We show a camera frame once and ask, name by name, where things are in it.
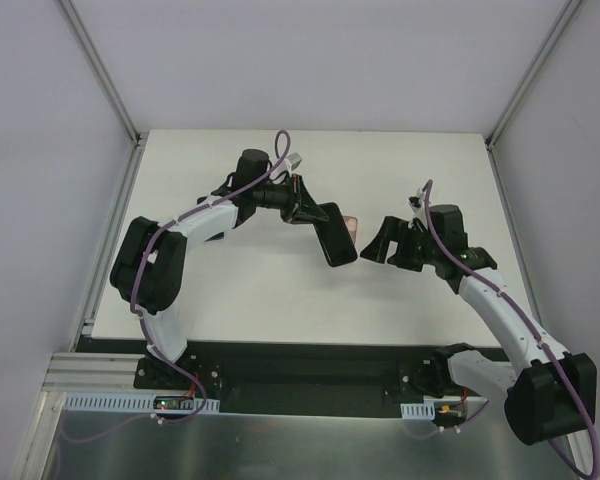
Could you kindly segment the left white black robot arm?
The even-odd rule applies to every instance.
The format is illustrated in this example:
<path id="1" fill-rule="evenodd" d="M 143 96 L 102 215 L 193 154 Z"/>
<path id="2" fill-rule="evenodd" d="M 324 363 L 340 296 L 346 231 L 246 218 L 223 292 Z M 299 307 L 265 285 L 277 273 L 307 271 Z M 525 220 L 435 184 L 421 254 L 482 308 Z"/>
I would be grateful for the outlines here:
<path id="1" fill-rule="evenodd" d="M 191 377 L 174 304 L 192 248 L 237 228 L 259 208 L 279 211 L 288 224 L 311 224 L 319 238 L 341 219 L 334 204 L 315 202 L 301 176 L 286 172 L 276 182 L 272 172 L 267 153 L 246 149 L 236 170 L 192 212 L 163 224 L 139 216 L 127 228 L 109 281 L 138 317 L 149 352 L 161 360 L 156 375 L 168 388 L 182 388 Z"/>

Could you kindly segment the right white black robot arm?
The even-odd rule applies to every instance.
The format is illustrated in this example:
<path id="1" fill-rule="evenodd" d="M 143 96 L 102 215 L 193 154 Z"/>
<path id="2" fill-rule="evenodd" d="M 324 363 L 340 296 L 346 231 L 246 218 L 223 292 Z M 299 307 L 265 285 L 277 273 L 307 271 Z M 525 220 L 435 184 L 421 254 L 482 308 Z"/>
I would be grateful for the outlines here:
<path id="1" fill-rule="evenodd" d="M 434 351 L 414 374 L 414 387 L 441 398 L 465 387 L 502 406 L 514 435 L 526 445 L 588 430 L 595 423 L 597 369 L 572 354 L 521 308 L 513 307 L 492 256 L 472 247 L 456 205 L 437 205 L 429 221 L 384 218 L 360 253 L 365 260 L 420 272 L 433 267 L 454 294 L 482 319 L 510 369 L 475 347 L 456 343 Z"/>

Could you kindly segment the black smartphone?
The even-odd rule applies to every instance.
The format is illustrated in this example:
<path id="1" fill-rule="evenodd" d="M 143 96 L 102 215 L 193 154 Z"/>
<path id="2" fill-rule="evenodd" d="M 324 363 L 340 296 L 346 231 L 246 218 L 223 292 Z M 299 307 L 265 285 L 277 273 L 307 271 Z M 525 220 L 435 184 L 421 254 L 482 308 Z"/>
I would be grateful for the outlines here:
<path id="1" fill-rule="evenodd" d="M 327 202 L 319 207 L 327 219 L 317 221 L 314 229 L 327 264 L 336 268 L 355 262 L 357 251 L 338 205 Z"/>
<path id="2" fill-rule="evenodd" d="M 221 233 L 218 233 L 218 234 L 215 234 L 215 235 L 209 237 L 208 239 L 205 240 L 205 242 L 220 241 L 220 240 L 224 239 L 224 237 L 225 237 L 225 233 L 221 232 Z"/>

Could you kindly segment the pink silicone phone case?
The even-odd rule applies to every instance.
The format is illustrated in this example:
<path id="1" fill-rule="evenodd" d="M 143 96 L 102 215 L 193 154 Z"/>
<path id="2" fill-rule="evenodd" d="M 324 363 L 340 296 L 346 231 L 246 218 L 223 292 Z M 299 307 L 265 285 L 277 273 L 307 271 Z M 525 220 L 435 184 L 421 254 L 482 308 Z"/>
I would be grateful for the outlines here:
<path id="1" fill-rule="evenodd" d="M 353 244 L 356 243 L 359 221 L 357 217 L 343 215 L 342 219 Z"/>

